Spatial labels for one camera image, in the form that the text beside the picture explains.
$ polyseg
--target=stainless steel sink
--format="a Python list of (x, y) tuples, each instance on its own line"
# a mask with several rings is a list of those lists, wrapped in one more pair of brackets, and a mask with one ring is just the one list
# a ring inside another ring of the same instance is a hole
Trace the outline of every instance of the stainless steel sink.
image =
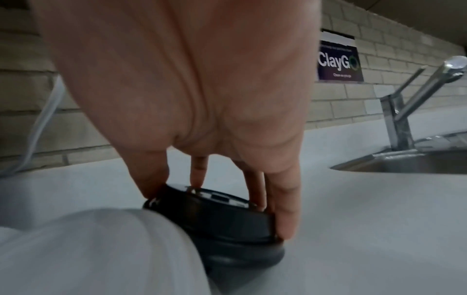
[(467, 174), (467, 132), (419, 140), (416, 149), (385, 150), (331, 167), (381, 173)]

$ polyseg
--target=white cable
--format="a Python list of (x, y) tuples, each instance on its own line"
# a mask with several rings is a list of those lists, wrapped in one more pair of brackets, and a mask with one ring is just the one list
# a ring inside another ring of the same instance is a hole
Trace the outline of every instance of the white cable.
[(58, 76), (57, 81), (54, 85), (54, 88), (45, 103), (44, 108), (34, 122), (33, 128), (29, 133), (27, 139), (27, 147), (23, 155), (19, 158), (18, 163), (0, 171), (0, 177), (6, 177), (15, 174), (18, 171), (21, 171), (25, 168), (31, 161), (34, 151), (36, 150), (37, 141), (39, 140), (42, 131), (44, 131), (45, 126), (50, 121), (50, 118), (54, 114), (60, 102), (65, 96), (65, 85), (61, 76)]

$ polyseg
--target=white countertop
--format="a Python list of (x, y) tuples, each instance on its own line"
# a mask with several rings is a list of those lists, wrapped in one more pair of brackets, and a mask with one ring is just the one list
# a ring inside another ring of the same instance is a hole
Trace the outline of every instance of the white countertop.
[[(467, 130), (467, 108), (412, 115), (415, 138)], [(330, 166), (388, 145), (384, 122), (306, 132), (303, 218), (284, 260), (262, 272), (219, 272), (225, 294), (461, 294), (467, 289), (467, 175), (353, 173)], [(169, 183), (189, 158), (169, 152)], [(210, 159), (205, 187), (247, 195), (241, 172)], [(0, 180), (0, 226), (31, 228), (90, 208), (140, 208), (119, 159)]]

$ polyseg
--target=white cloth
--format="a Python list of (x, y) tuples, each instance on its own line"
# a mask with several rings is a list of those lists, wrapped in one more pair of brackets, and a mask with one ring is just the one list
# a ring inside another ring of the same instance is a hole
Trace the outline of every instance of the white cloth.
[(24, 233), (3, 232), (5, 295), (211, 293), (190, 238), (154, 212), (99, 209)]

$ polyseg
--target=chrome faucet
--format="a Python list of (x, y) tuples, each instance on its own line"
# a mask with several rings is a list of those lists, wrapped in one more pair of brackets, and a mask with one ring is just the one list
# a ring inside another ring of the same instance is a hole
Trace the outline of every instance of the chrome faucet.
[(402, 91), (423, 73), (426, 68), (426, 66), (419, 68), (393, 94), (380, 98), (388, 129), (389, 142), (393, 151), (404, 151), (414, 148), (408, 117), (444, 84), (462, 78), (467, 69), (467, 57), (453, 56), (444, 61), (428, 81), (405, 104)]

